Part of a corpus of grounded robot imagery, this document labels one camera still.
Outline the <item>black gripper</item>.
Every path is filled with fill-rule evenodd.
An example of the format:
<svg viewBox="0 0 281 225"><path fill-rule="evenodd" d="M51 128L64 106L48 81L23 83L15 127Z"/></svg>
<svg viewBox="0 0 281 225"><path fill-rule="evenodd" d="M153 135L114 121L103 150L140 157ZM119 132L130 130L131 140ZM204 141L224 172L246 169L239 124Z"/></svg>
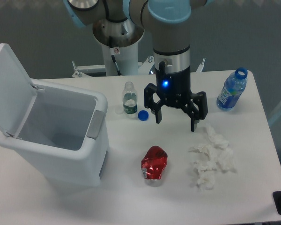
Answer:
<svg viewBox="0 0 281 225"><path fill-rule="evenodd" d="M190 90L190 67L167 73L165 66L160 66L156 71L156 84L149 83L144 89L144 106L151 109L156 123L162 120L163 105L180 108L191 118L190 130L194 132L196 124L205 119L208 106L206 92L192 93ZM158 102L154 101L154 93L160 99Z"/></svg>

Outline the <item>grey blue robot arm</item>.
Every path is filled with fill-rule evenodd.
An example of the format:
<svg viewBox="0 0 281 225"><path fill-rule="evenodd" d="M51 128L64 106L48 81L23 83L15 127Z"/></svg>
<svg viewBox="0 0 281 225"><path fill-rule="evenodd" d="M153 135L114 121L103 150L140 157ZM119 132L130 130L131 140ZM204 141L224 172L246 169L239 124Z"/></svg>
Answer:
<svg viewBox="0 0 281 225"><path fill-rule="evenodd" d="M93 25L95 37L113 48L152 35L156 84L144 89L144 106L162 120L162 106L181 109L191 119L191 131L208 113L206 93L191 91L190 16L207 0L66 0L74 22Z"/></svg>

